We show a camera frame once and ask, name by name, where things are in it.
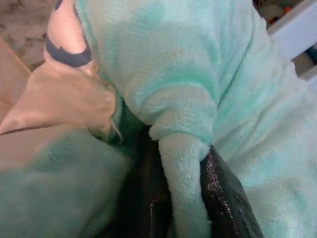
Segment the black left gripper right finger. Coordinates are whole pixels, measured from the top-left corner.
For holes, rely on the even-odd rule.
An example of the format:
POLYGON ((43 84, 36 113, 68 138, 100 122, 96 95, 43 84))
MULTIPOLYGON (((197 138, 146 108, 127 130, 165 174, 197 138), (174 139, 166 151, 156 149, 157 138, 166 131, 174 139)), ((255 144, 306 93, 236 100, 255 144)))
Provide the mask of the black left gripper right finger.
POLYGON ((211 146, 200 162, 202 199, 212 238, 263 238, 243 186, 211 146))

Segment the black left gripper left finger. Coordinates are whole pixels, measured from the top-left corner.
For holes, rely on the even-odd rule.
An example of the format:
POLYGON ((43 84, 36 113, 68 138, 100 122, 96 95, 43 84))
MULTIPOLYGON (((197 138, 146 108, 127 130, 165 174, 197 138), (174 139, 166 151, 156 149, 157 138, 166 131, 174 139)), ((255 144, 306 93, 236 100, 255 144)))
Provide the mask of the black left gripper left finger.
POLYGON ((165 238, 172 221, 170 191, 161 163, 158 143, 149 128, 138 142, 138 161, 128 174, 119 197, 112 238, 165 238))

